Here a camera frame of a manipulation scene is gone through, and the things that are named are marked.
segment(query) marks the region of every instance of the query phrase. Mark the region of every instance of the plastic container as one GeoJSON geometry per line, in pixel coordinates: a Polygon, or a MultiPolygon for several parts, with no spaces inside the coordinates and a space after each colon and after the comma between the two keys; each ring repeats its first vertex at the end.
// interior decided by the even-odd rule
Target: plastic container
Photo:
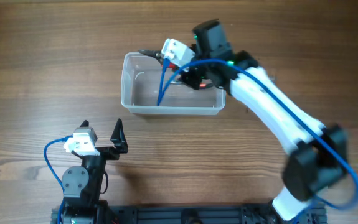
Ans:
{"type": "MultiPolygon", "coordinates": [[[[224,90],[214,87],[193,90],[185,85],[170,85],[160,106],[156,106],[161,72],[161,65],[154,58],[127,53],[122,69],[122,105],[136,114],[217,115],[223,109],[224,90]]],[[[168,69],[165,81],[171,75],[168,69]]]]}

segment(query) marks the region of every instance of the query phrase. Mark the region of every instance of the storage box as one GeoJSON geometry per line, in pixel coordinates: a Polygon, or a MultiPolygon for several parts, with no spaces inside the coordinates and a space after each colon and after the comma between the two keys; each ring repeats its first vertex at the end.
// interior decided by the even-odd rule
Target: storage box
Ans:
{"type": "MultiPolygon", "coordinates": [[[[136,114],[216,115],[223,109],[224,90],[216,87],[193,90],[185,85],[170,85],[161,104],[156,106],[161,72],[161,65],[154,58],[127,53],[122,69],[122,105],[136,114]]],[[[164,81],[172,74],[168,69],[164,81]]]]}

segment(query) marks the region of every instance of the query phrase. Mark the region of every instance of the wooden surface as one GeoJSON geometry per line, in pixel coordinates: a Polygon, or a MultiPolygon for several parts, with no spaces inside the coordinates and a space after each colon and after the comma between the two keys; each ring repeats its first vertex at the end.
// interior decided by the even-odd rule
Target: wooden surface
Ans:
{"type": "MultiPolygon", "coordinates": [[[[120,103],[127,52],[219,18],[300,108],[349,133],[358,172],[358,1],[155,1],[0,5],[0,223],[48,223],[62,192],[43,148],[88,119],[99,145],[123,120],[129,153],[108,162],[111,205],[267,202],[283,184],[274,135],[227,97],[217,116],[136,116],[120,103]]],[[[79,160],[49,149],[58,175],[79,160]]],[[[350,180],[328,190],[343,202],[350,180]]],[[[358,223],[358,207],[329,211],[358,223]]]]}

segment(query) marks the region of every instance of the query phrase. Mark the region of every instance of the wooden table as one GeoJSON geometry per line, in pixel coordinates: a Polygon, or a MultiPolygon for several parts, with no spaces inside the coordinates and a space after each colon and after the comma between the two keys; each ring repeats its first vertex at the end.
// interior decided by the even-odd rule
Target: wooden table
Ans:
{"type": "MultiPolygon", "coordinates": [[[[227,97],[217,116],[136,116],[120,103],[127,52],[219,18],[234,49],[257,58],[300,108],[349,133],[358,172],[358,1],[149,1],[0,5],[0,223],[48,223],[62,192],[43,158],[49,141],[88,119],[108,145],[118,118],[129,153],[108,162],[111,205],[267,202],[283,184],[274,135],[227,97]]],[[[58,175],[79,160],[56,144],[58,175]]],[[[347,179],[328,190],[344,202],[347,179]]],[[[329,210],[358,223],[358,207],[329,210]]]]}

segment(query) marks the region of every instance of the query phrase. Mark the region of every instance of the wood grain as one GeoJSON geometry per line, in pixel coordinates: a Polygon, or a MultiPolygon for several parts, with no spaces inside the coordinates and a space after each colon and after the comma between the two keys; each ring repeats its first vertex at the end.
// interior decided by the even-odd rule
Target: wood grain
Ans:
{"type": "MultiPolygon", "coordinates": [[[[285,155],[245,107],[217,116],[136,116],[120,103],[123,58],[159,49],[219,18],[236,50],[277,77],[296,104],[349,133],[358,172],[358,1],[148,1],[0,4],[0,223],[48,223],[62,198],[43,160],[47,142],[88,119],[108,139],[123,120],[129,153],[109,162],[112,205],[267,202],[282,188],[285,155]]],[[[59,176],[78,159],[50,148],[59,176]]],[[[343,202],[345,180],[327,198],[343,202]]],[[[329,211],[358,223],[358,207],[329,211]]]]}

